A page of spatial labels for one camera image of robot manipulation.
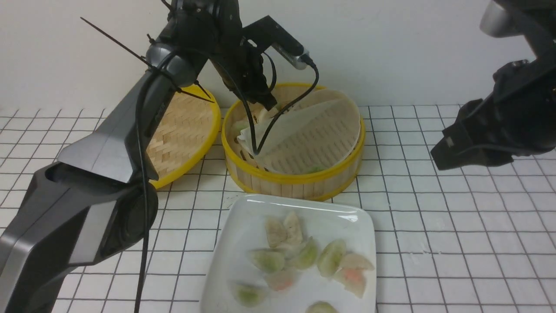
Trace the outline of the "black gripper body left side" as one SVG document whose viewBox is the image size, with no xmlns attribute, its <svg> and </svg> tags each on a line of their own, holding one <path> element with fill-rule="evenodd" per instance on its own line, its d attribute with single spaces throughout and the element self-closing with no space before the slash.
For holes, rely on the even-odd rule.
<svg viewBox="0 0 556 313">
<path fill-rule="evenodd" d="M 211 54 L 211 63 L 239 99 L 259 103 L 268 110 L 277 105 L 264 75 L 261 52 L 243 37 L 221 40 Z"/>
</svg>

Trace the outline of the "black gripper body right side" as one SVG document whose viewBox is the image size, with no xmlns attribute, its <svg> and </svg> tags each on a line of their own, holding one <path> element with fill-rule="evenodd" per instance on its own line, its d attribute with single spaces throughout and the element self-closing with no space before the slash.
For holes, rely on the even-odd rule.
<svg viewBox="0 0 556 313">
<path fill-rule="evenodd" d="M 504 166 L 555 148 L 555 60 L 510 62 L 493 80 L 492 93 L 463 105 L 431 149 L 439 170 Z"/>
</svg>

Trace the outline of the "black grey robot arm left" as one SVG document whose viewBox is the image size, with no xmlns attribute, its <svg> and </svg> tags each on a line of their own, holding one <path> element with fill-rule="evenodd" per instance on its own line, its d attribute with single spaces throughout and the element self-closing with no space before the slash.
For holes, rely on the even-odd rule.
<svg viewBox="0 0 556 313">
<path fill-rule="evenodd" d="M 1 311 L 49 313 L 64 278 L 147 238 L 158 210 L 146 148 L 175 93 L 211 61 L 247 103 L 277 101 L 236 0 L 173 0 L 141 79 L 103 123 L 37 170 L 1 236 Z"/>
</svg>

